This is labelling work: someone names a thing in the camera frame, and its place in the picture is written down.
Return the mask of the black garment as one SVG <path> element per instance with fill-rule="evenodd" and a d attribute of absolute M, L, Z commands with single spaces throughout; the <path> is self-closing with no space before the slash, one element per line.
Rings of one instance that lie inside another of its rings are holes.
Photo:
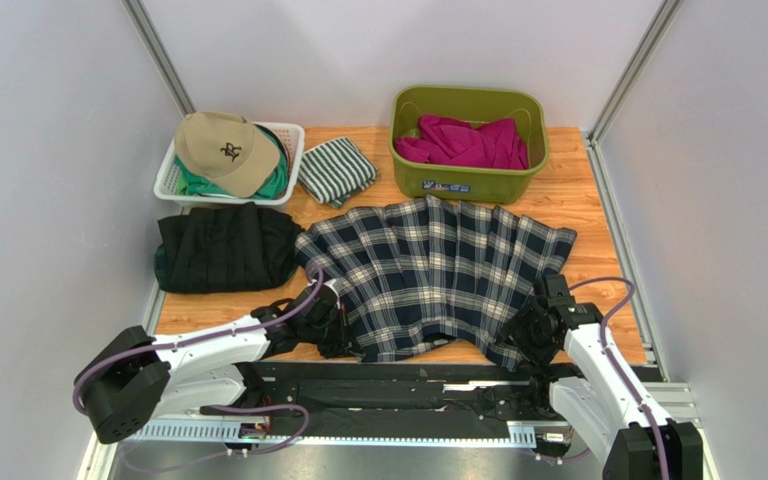
<path fill-rule="evenodd" d="M 304 231 L 290 215 L 253 203 L 194 208 L 157 225 L 154 274 L 161 290 L 176 294 L 280 287 L 297 269 L 295 242 Z"/>

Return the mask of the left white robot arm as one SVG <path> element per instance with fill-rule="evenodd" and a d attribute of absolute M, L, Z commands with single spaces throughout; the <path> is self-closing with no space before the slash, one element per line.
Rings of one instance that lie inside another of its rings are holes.
<path fill-rule="evenodd" d="M 254 363 L 301 343 L 324 358 L 357 357 L 347 308 L 331 281 L 312 281 L 296 298 L 254 309 L 217 327 L 151 336 L 121 331 L 75 378 L 72 402 L 103 444 L 176 414 L 262 417 L 246 436 L 263 437 L 281 406 L 268 399 Z"/>

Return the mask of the grey white plaid skirt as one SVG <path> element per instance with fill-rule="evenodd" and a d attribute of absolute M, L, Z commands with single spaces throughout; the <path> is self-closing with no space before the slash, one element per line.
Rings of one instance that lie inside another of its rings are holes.
<path fill-rule="evenodd" d="M 338 293 L 361 361 L 464 341 L 514 371 L 524 358 L 501 331 L 540 278 L 562 271 L 576 240 L 573 229 L 502 207 L 426 196 L 316 222 L 295 250 Z"/>

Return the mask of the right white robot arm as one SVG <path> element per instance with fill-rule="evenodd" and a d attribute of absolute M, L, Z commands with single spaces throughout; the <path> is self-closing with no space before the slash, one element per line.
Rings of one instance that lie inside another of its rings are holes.
<path fill-rule="evenodd" d="M 539 409 L 563 417 L 605 479 L 701 479 L 704 442 L 647 390 L 616 347 L 610 316 L 578 302 L 561 274 L 546 275 L 502 339 L 538 369 Z"/>

